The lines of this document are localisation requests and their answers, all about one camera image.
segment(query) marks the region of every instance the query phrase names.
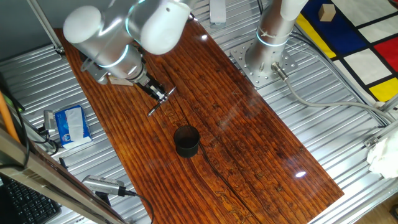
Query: white cloth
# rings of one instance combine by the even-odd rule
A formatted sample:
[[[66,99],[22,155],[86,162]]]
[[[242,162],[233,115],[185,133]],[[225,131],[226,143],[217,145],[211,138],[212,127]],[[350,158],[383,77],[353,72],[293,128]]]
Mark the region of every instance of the white cloth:
[[[65,111],[67,116],[69,136],[72,141],[80,141],[83,139],[83,115],[81,108],[73,108]]]
[[[398,176],[398,130],[377,143],[368,153],[371,172],[380,173],[385,178]]]

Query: white and blue package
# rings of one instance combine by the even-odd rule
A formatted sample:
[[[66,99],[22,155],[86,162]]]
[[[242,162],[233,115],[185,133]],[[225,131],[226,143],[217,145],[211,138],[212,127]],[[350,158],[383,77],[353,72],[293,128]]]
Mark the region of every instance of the white and blue package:
[[[91,134],[83,108],[74,106],[55,113],[60,134],[61,145],[65,149],[72,149],[84,143],[91,142]]]

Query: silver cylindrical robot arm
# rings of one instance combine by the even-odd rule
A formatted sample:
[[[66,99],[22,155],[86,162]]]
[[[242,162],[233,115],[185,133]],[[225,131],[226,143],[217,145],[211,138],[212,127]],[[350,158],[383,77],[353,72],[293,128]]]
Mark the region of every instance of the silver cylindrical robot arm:
[[[308,0],[273,0],[262,13],[256,37],[246,53],[246,63],[254,75],[268,76],[271,65],[282,52],[295,21]]]

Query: metal base plate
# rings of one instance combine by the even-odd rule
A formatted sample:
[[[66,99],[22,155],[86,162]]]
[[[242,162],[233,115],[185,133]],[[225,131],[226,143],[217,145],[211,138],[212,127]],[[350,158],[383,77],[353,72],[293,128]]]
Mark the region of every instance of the metal base plate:
[[[271,71],[271,68],[268,75],[254,75],[253,72],[250,71],[250,69],[246,65],[245,55],[252,43],[253,40],[238,45],[232,48],[229,53],[235,59],[236,63],[241,67],[245,75],[253,83],[256,89],[258,89],[274,81],[275,79],[278,79],[279,76],[276,74],[276,72]],[[292,73],[297,69],[296,62],[292,59],[292,57],[287,53],[286,50],[282,52],[282,59],[279,65],[286,74]]]

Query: connector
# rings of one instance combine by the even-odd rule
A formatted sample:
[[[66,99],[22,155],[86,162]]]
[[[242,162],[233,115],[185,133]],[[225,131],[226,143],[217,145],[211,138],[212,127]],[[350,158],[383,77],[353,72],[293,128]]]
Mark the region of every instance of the connector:
[[[271,69],[274,72],[277,72],[280,79],[284,82],[286,81],[286,79],[288,79],[288,76],[286,75],[285,71],[283,71],[283,69],[279,66],[278,63],[274,62],[271,65]]]

